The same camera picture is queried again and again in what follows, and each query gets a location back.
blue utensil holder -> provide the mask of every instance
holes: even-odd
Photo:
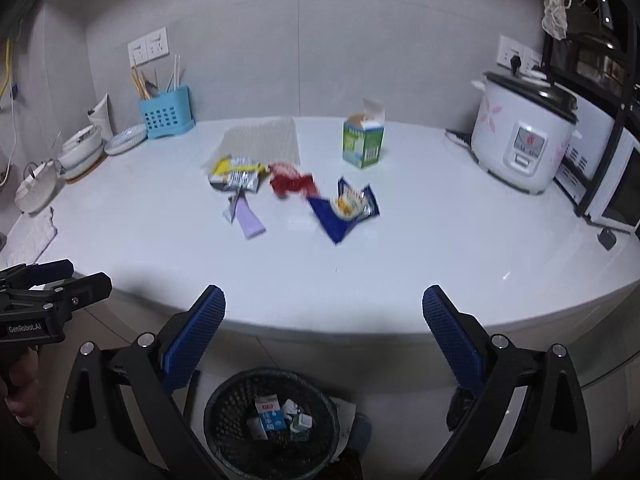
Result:
[[[149,139],[184,134],[195,126],[188,86],[180,86],[153,99],[140,99],[138,105]]]

rice cooker control panel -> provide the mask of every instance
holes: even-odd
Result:
[[[504,162],[513,169],[532,175],[536,171],[546,138],[531,128],[520,126],[515,134],[513,149],[507,150]]]

microwave oven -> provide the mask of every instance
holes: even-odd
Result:
[[[562,162],[556,182],[578,204],[586,187],[576,172],[585,179],[593,178],[614,120],[587,99],[579,95],[576,99],[578,124],[565,154],[571,164]],[[640,228],[640,142],[626,128],[585,216],[594,224],[626,232]]]

barcode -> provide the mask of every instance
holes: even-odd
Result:
[[[364,160],[371,160],[372,158],[376,158],[378,156],[378,147],[369,148],[364,152]]]

rice cooker button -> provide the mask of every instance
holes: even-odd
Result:
[[[529,167],[529,159],[524,158],[523,156],[516,155],[516,164],[522,166],[523,168]]]

